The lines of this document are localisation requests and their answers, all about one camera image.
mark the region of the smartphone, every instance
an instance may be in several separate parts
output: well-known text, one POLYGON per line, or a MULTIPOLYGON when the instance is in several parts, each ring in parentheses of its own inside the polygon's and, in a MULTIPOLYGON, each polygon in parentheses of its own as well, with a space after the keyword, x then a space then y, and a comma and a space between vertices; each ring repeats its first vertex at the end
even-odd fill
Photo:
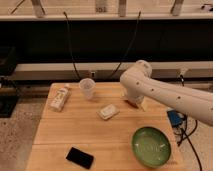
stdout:
POLYGON ((72 147, 69 151, 67 157, 67 160, 72 161, 86 169, 90 169, 94 156, 85 153, 77 148, 72 147))

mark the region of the black cable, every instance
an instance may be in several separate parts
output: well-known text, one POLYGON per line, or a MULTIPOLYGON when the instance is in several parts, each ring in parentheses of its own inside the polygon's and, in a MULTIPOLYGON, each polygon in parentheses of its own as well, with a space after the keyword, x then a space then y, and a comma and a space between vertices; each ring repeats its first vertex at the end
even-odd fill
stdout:
POLYGON ((40 4, 40 5, 41 5, 41 9, 42 9, 42 11, 43 11, 44 15, 46 15, 46 12, 45 12, 45 10, 44 10, 43 5, 42 5, 42 4, 40 4))
POLYGON ((178 126, 175 126, 175 127, 173 127, 173 128, 176 128, 177 131, 178 131, 178 133, 176 133, 176 132, 174 131, 174 134, 180 136, 180 135, 181 135, 181 133, 180 133, 180 128, 179 128, 178 126))
POLYGON ((190 137, 192 134, 194 134, 194 132, 196 131, 197 127, 198 127, 198 121, 195 120, 195 127, 193 128, 193 130, 189 134, 187 134, 187 136, 190 137))
POLYGON ((186 134, 186 132, 184 131, 183 128, 180 128, 180 129, 181 129, 181 132, 185 135, 186 139, 188 140, 188 142, 189 142, 189 144, 190 144, 190 146, 191 146, 191 148, 192 148, 192 150, 193 150, 193 152, 194 152, 194 154, 196 156, 196 159, 197 159, 197 162, 198 162, 198 165, 199 165, 199 169, 200 169, 200 171, 202 171, 203 169, 202 169, 202 164, 200 162, 200 158, 199 158, 199 156, 198 156, 198 154, 197 154, 197 152, 196 152, 191 140, 189 139, 189 136, 186 134))
POLYGON ((213 4, 203 4, 203 5, 201 6, 201 9, 203 10, 206 6, 213 7, 213 4))
POLYGON ((17 96, 20 97, 22 95, 22 91, 21 91, 20 87, 17 85, 17 83, 15 81, 10 80, 10 82, 11 82, 13 88, 15 89, 17 96))
POLYGON ((184 137, 183 137, 184 135, 183 135, 182 132, 181 132, 181 134, 180 134, 179 136, 180 136, 180 141, 177 142, 178 147, 182 144, 183 138, 184 138, 184 137))
POLYGON ((20 2, 16 5, 16 7, 11 11, 10 14, 13 14, 14 12, 16 12, 16 10, 17 10, 25 1, 26 1, 26 0, 20 1, 20 2))
POLYGON ((184 87, 184 77, 182 74, 180 75, 180 80, 181 80, 182 86, 184 87))
POLYGON ((128 45, 125 53, 124 53, 123 58, 120 60, 120 63, 118 64, 116 69, 106 78, 106 80, 110 79, 113 75, 115 75, 115 73, 118 71, 118 69, 120 68, 121 64, 123 63, 123 61, 125 60, 125 58, 129 54, 129 51, 132 48, 133 43, 135 42, 135 38, 136 38, 136 35, 137 35, 137 31, 138 31, 138 24, 139 24, 139 21, 140 21, 140 16, 141 16, 141 11, 139 11, 139 13, 138 13, 138 18, 137 18, 137 22, 136 22, 136 25, 135 25, 135 30, 134 30, 132 39, 131 39, 131 41, 130 41, 130 43, 129 43, 129 45, 128 45))
POLYGON ((63 12, 63 14, 65 15, 66 21, 67 21, 67 34, 68 34, 67 39, 68 39, 68 43, 69 43, 69 53, 70 53, 70 56, 72 58, 72 63, 73 63, 73 67, 75 69, 75 73, 76 73, 78 79, 81 80, 80 74, 79 74, 79 72, 78 72, 78 70, 76 68, 76 65, 75 65, 75 59, 73 57, 69 18, 68 18, 67 13, 65 11, 63 12))
POLYGON ((187 128, 188 128, 188 116, 184 115, 184 120, 185 120, 185 129, 184 129, 184 131, 186 132, 187 128))

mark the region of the clear plastic cup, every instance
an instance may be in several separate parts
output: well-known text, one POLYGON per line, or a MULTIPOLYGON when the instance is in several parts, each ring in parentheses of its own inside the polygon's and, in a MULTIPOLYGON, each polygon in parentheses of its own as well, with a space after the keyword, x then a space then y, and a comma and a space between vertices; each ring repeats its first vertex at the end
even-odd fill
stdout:
POLYGON ((79 88, 84 94, 85 99, 91 100, 94 94, 95 81, 91 78, 84 78, 79 82, 79 88))

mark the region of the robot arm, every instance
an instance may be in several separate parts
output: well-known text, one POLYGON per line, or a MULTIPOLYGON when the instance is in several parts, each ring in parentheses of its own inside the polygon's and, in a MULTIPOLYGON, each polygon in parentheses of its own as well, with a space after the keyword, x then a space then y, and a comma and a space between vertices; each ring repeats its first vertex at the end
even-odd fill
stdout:
POLYGON ((121 75, 120 82, 127 90, 127 100, 137 105, 148 96, 213 126, 212 93, 157 81, 150 78, 151 73, 150 64, 139 60, 121 75))

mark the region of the floor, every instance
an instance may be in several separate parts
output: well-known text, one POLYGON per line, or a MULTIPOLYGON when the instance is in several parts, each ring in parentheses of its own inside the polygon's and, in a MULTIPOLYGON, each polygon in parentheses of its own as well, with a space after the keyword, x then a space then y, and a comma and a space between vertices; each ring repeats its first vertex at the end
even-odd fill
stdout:
MULTIPOLYGON (((24 171, 31 151, 46 96, 20 98, 10 119, 0 118, 0 171, 24 171)), ((189 128, 193 128, 193 119, 189 128)), ((213 171, 213 128, 199 123, 191 136, 202 162, 203 171, 213 171)), ((180 146, 185 170, 199 170, 187 140, 180 146)))

